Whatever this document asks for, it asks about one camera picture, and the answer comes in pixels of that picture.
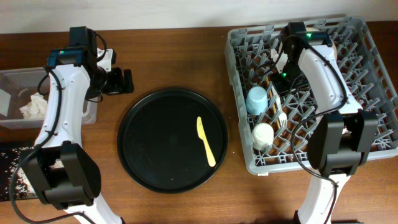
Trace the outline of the cream round plate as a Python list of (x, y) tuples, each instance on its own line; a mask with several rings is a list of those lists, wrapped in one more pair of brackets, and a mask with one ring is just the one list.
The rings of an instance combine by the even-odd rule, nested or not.
[[(320, 31), (319, 29), (316, 29), (316, 28), (313, 28), (313, 27), (306, 27), (306, 31), (307, 32), (317, 32), (317, 31)], [(332, 41), (332, 48), (333, 48), (333, 50), (334, 50), (334, 58), (335, 58), (335, 60), (337, 59), (337, 49), (336, 49), (336, 45), (335, 45), (335, 43)], [(282, 47), (283, 47), (283, 45), (281, 44), (280, 46), (279, 46), (279, 51), (281, 51), (282, 50)]]

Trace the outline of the yellow plastic knife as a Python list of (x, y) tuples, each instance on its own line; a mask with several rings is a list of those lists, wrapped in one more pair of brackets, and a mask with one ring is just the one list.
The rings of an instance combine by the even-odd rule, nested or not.
[(200, 116), (197, 117), (197, 133), (198, 137), (203, 141), (208, 165), (210, 167), (214, 167), (216, 165), (215, 157), (206, 138), (205, 130)]

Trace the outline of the white plastic fork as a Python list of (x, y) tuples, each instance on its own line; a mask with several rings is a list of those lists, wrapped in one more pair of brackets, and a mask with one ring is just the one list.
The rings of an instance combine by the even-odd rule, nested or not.
[(279, 97), (279, 95), (278, 95), (278, 93), (277, 93), (277, 91), (276, 91), (276, 89), (274, 88), (273, 85), (271, 86), (271, 90), (272, 90), (272, 93), (273, 93), (273, 95), (275, 97), (275, 102), (276, 102), (277, 109), (280, 112), (279, 116), (278, 116), (278, 120), (279, 120), (280, 126), (286, 128), (287, 127), (287, 115), (282, 110), (280, 97)]

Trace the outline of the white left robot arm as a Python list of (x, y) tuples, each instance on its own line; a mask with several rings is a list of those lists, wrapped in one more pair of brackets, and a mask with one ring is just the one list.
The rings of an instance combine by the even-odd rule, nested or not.
[(132, 93), (130, 70), (113, 65), (116, 52), (97, 48), (102, 37), (85, 26), (72, 27), (69, 45), (52, 50), (44, 70), (50, 79), (47, 111), (23, 170), (42, 204), (65, 211), (53, 221), (74, 217), (80, 223), (124, 223), (101, 194), (101, 174), (83, 150), (81, 122), (86, 101)]

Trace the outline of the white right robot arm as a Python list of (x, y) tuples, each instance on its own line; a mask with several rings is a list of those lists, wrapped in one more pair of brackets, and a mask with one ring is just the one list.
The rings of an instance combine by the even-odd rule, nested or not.
[(377, 131), (378, 118), (365, 111), (350, 92), (336, 62), (330, 36), (308, 31), (303, 22), (290, 22), (280, 32), (281, 52), (295, 74), (304, 74), (317, 103), (318, 113), (302, 119), (292, 131), (318, 118), (308, 140), (311, 176), (305, 200), (295, 211), (295, 223), (330, 223), (338, 196), (368, 159)]

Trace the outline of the wooden chopstick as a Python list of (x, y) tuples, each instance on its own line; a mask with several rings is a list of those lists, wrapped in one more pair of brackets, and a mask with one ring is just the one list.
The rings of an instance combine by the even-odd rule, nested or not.
[[(269, 77), (266, 78), (266, 83), (267, 83), (267, 86), (271, 86), (270, 81), (269, 81)], [(274, 95), (272, 93), (272, 90), (270, 91), (270, 97), (271, 97), (272, 100), (274, 99)], [(275, 107), (274, 103), (272, 103), (272, 110), (274, 112), (274, 116), (276, 116), (277, 110), (276, 110), (276, 107)], [(280, 129), (280, 123), (279, 123), (279, 121), (277, 119), (276, 119), (276, 124), (277, 124), (277, 128)]]

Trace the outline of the cream plastic cup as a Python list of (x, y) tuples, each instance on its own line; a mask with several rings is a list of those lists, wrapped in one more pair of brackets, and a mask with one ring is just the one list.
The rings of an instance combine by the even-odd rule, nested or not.
[(267, 123), (260, 123), (256, 125), (252, 131), (253, 148), (264, 151), (268, 146), (271, 146), (274, 141), (274, 130), (271, 125)]

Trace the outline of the light blue plastic cup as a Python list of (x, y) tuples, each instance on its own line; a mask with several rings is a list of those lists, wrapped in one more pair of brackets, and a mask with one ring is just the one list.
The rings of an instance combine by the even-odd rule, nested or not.
[(246, 98), (246, 110), (252, 115), (260, 115), (268, 106), (266, 90), (261, 86), (252, 87)]

